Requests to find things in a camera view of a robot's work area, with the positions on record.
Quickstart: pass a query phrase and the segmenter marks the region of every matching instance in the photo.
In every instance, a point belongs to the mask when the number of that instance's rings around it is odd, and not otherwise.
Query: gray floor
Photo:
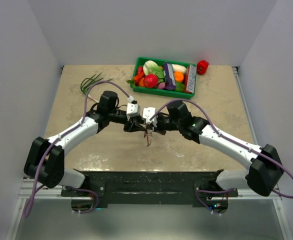
[[[18,240],[282,240],[272,200],[233,200],[221,217],[188,205],[109,205],[79,216],[70,200],[37,200]]]

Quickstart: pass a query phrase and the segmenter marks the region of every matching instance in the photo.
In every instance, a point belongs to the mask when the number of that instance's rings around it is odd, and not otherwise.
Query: table
[[[102,73],[105,79],[113,78],[114,83],[134,96],[141,110],[146,107],[159,109],[172,99],[133,92],[126,83],[133,71],[134,65],[65,65],[45,137],[60,133],[82,117],[84,95],[80,83],[94,74]],[[105,90],[117,92],[120,105],[127,104],[126,96],[111,84],[96,86],[91,95],[99,99]],[[246,142],[253,142],[231,66],[210,65],[205,75],[197,75],[196,95],[191,100],[204,108],[218,128]],[[93,103],[88,100],[87,110]],[[187,106],[193,116],[204,117],[195,106],[189,103]],[[80,171],[182,172],[243,168],[213,148],[184,139],[177,131],[167,132],[165,136],[153,133],[151,146],[146,145],[143,132],[124,132],[123,125],[110,123],[100,133],[75,147],[65,157],[65,166]]]

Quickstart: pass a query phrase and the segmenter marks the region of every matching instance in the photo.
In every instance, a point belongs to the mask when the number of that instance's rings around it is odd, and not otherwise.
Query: robotic arm
[[[90,176],[75,169],[65,168],[65,156],[82,141],[98,134],[110,122],[114,122],[123,124],[123,130],[129,133],[149,130],[165,135],[166,131],[179,131],[187,140],[212,147],[245,167],[245,170],[240,172],[217,171],[216,174],[213,174],[213,180],[210,179],[206,184],[199,186],[207,191],[238,188],[239,184],[243,186],[243,183],[246,183],[256,193],[269,196],[283,175],[281,168],[257,154],[263,153],[281,164],[277,150],[273,146],[267,144],[265,147],[261,147],[237,139],[212,126],[208,120],[192,116],[182,101],[170,103],[167,106],[169,114],[160,112],[156,117],[153,117],[156,114],[154,107],[144,108],[141,116],[141,109],[136,101],[128,103],[126,111],[119,110],[116,107],[117,102],[119,99],[115,92],[105,91],[101,95],[97,108],[94,109],[92,106],[84,120],[79,120],[70,128],[48,139],[36,138],[31,145],[24,173],[34,178],[40,159],[54,143],[40,166],[38,181],[48,188],[60,185],[91,189]]]

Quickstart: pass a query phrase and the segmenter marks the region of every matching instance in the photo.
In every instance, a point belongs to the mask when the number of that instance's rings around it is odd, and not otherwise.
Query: beige tabletop
[[[84,95],[80,91],[80,83],[94,74],[102,72],[105,79],[113,78],[113,82],[134,96],[141,109],[158,109],[172,99],[133,92],[126,83],[133,71],[134,65],[64,66],[45,137],[60,133],[82,117]],[[210,65],[205,75],[197,75],[196,81],[196,95],[191,100],[204,108],[218,128],[252,143],[231,66]],[[91,95],[99,99],[105,90],[117,92],[120,105],[128,103],[126,96],[110,84],[96,86]],[[88,109],[93,103],[88,100]],[[195,106],[186,104],[193,116],[204,117]],[[165,136],[153,133],[151,146],[146,145],[143,132],[124,132],[123,125],[110,123],[100,133],[75,147],[65,157],[65,166],[80,171],[216,171],[242,168],[228,156],[186,140],[177,131],[168,131]]]

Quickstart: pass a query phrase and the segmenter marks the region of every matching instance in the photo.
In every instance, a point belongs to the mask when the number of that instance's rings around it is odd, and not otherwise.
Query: red tomato
[[[158,85],[158,77],[154,74],[149,74],[144,77],[144,86],[152,89]]]

